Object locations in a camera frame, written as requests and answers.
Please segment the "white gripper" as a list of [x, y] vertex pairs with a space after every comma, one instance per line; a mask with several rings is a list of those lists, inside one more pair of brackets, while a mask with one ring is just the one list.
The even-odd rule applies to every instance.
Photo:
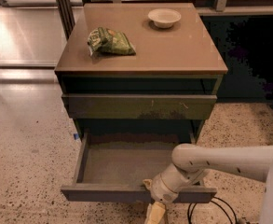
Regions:
[[155, 200], [147, 207], [144, 224], [163, 224], [166, 212], [163, 203], [173, 203], [177, 199], [183, 182], [180, 179], [163, 178], [162, 174], [159, 174], [153, 180], [144, 179], [143, 184]]

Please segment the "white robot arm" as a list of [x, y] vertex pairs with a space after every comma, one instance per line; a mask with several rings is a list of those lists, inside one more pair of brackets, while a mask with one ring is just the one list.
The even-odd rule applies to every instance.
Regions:
[[259, 224], [273, 224], [273, 146], [215, 148], [191, 144], [175, 147], [171, 164], [154, 178], [144, 181], [154, 200], [148, 206], [144, 224], [159, 224], [165, 206], [209, 170], [264, 182], [266, 190]]

